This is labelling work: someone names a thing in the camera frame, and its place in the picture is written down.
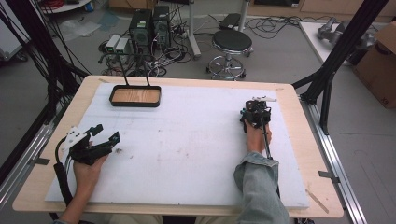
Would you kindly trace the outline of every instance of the hand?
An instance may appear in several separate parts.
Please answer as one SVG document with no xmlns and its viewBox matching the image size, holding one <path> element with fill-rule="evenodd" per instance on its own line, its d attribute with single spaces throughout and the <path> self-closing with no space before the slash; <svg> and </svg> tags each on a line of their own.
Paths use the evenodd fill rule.
<svg viewBox="0 0 396 224">
<path fill-rule="evenodd" d="M 91 197 L 106 159 L 107 156 L 101 157 L 91 166 L 77 161 L 74 162 L 73 168 L 77 182 L 76 195 L 82 194 Z"/>
<path fill-rule="evenodd" d="M 247 151 L 262 153 L 265 150 L 264 135 L 262 129 L 255 129 L 249 122 L 245 120 L 247 125 Z M 267 132 L 268 145 L 271 143 L 272 132 L 269 124 L 265 125 L 265 131 Z"/>
</svg>

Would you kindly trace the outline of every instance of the stool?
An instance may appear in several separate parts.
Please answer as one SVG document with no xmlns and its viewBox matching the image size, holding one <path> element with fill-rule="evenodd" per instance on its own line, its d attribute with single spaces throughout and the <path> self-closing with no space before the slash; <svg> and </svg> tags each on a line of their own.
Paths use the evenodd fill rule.
<svg viewBox="0 0 396 224">
<path fill-rule="evenodd" d="M 225 53 L 208 64 L 206 72 L 214 77 L 233 79 L 244 78 L 244 65 L 231 55 L 247 54 L 251 48 L 251 39 L 242 32 L 235 30 L 221 30 L 213 35 L 212 44 L 215 49 Z"/>
</svg>

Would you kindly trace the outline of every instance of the wooden table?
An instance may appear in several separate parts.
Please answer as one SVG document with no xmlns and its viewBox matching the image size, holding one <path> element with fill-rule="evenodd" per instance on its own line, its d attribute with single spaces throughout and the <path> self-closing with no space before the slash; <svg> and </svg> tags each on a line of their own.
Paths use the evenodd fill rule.
<svg viewBox="0 0 396 224">
<path fill-rule="evenodd" d="M 146 85 L 146 80 L 129 77 L 135 85 Z M 14 201 L 13 208 L 17 211 L 62 212 L 64 203 L 45 202 L 50 184 L 55 177 L 54 149 L 57 143 L 70 130 L 78 125 L 86 109 L 91 103 L 97 87 L 103 82 L 124 83 L 123 77 L 86 77 L 75 98 L 58 124 L 41 158 L 49 159 L 48 165 L 36 165 L 24 183 L 21 192 Z M 290 84 L 231 82 L 195 79 L 153 78 L 151 85 L 184 86 L 184 87 L 222 87 L 262 89 L 275 91 L 282 109 L 283 118 L 288 127 L 290 141 L 295 157 L 299 163 L 301 175 L 306 187 L 310 207 L 304 210 L 290 209 L 291 217 L 341 217 L 344 214 L 332 181 L 320 177 L 318 171 L 327 171 L 321 158 L 314 135 L 309 127 L 304 111 L 294 88 Z M 237 216 L 239 209 L 227 206 L 195 206 L 195 205 L 153 205 L 126 203 L 92 203 L 86 212 L 123 213 L 123 214 L 160 214 L 181 216 Z"/>
</svg>

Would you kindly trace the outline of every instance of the hand-held gripper device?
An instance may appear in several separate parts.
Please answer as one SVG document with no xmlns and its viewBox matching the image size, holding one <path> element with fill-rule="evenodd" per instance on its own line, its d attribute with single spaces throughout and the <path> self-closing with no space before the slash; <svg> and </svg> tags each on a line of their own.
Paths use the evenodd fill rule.
<svg viewBox="0 0 396 224">
<path fill-rule="evenodd" d="M 271 160 L 272 157 L 267 138 L 268 133 L 265 130 L 265 125 L 271 121 L 271 107 L 267 106 L 265 100 L 265 97 L 253 97 L 252 100 L 246 101 L 245 108 L 241 110 L 242 118 L 240 121 L 244 123 L 244 132 L 247 131 L 245 120 L 247 120 L 247 122 L 249 122 L 255 129 L 262 129 L 267 158 Z"/>
<path fill-rule="evenodd" d="M 96 136 L 103 130 L 102 124 L 96 127 L 91 127 L 88 131 L 82 132 L 77 127 L 72 127 L 55 148 L 55 159 L 56 164 L 53 165 L 55 174 L 58 177 L 59 187 L 61 188 L 62 196 L 66 205 L 69 205 L 73 199 L 67 183 L 67 172 L 69 168 L 70 159 L 85 163 L 87 165 L 93 165 L 95 161 L 105 155 L 112 152 L 112 148 L 120 141 L 119 132 L 114 133 L 108 138 L 107 142 L 101 143 L 96 146 L 92 146 L 90 143 L 91 135 Z M 63 165 L 59 159 L 59 147 L 64 142 L 63 150 L 69 149 L 65 165 Z"/>
</svg>

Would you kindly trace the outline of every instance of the gray floor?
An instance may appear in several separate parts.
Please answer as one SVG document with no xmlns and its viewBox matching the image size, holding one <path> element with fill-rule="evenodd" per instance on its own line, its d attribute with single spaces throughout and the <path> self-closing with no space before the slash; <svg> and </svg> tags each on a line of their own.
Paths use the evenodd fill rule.
<svg viewBox="0 0 396 224">
<path fill-rule="evenodd" d="M 67 42 L 67 46 L 93 74 L 106 69 L 104 64 L 97 62 L 101 56 L 99 44 L 108 40 L 111 34 L 125 32 L 129 25 L 128 15 L 116 14 L 120 18 L 115 18 L 106 7 L 101 7 L 102 3 L 98 3 L 93 13 L 75 10 L 58 15 L 59 21 L 84 18 L 84 21 L 104 25 L 91 36 Z M 226 8 L 205 6 L 198 5 L 196 14 L 238 12 L 240 4 L 232 3 Z M 217 24 L 210 17 L 197 18 L 196 27 L 206 21 L 211 22 L 205 23 L 204 27 L 212 29 L 200 32 L 214 33 L 216 30 L 213 28 Z M 291 84 L 320 67 L 319 59 L 298 28 L 287 26 L 273 39 L 262 39 L 248 29 L 246 34 L 253 40 L 254 52 L 248 58 L 239 57 L 247 68 L 247 77 L 240 81 Z M 205 72 L 206 64 L 219 52 L 210 47 L 210 36 L 197 35 L 196 38 L 202 51 L 201 59 L 169 65 L 163 78 L 210 79 Z M 59 40 L 54 39 L 54 42 L 59 45 Z M 10 62 L 0 67 L 0 164 L 45 105 L 46 86 L 31 61 Z M 395 119 L 396 110 L 384 108 L 356 78 L 351 67 L 340 68 L 333 81 L 329 131 L 368 223 L 396 222 L 396 175 L 393 172 L 396 170 Z M 0 211 L 1 223 L 50 222 L 48 214 L 13 211 L 11 206 L 16 193 Z M 103 223 L 103 216 L 87 215 L 86 219 L 99 224 Z M 351 223 L 347 215 L 335 219 L 315 218 L 315 221 L 319 224 Z"/>
</svg>

